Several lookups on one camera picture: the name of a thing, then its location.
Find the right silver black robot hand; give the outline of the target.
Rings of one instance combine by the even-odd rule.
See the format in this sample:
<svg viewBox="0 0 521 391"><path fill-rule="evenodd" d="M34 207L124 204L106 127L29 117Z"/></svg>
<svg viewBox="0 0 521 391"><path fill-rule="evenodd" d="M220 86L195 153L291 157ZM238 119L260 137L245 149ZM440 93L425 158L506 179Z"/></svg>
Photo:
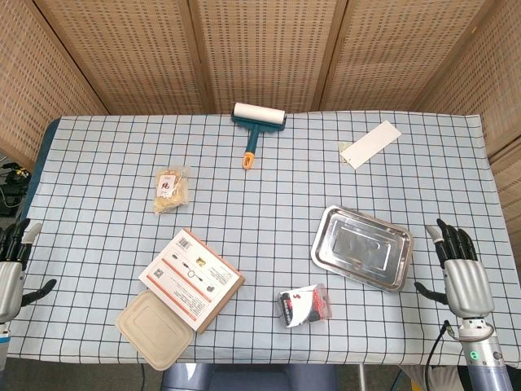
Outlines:
<svg viewBox="0 0 521 391"><path fill-rule="evenodd" d="M444 292L414 284L417 292L429 300L447 305L461 319L485 318L495 305L483 263L478 259L471 237L438 218L436 227L426 231L435 245L436 256L444 277Z"/></svg>

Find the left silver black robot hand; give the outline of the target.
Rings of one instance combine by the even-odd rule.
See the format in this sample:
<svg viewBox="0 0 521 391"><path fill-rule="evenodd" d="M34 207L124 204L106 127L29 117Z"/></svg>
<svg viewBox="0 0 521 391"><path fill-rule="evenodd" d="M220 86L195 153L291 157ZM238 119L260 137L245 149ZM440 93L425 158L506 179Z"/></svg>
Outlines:
<svg viewBox="0 0 521 391"><path fill-rule="evenodd" d="M28 229L30 222L25 218L1 230L1 324L9 323L21 308L48 295L57 283L50 279L38 290L23 293L32 246L42 229L41 223Z"/></svg>

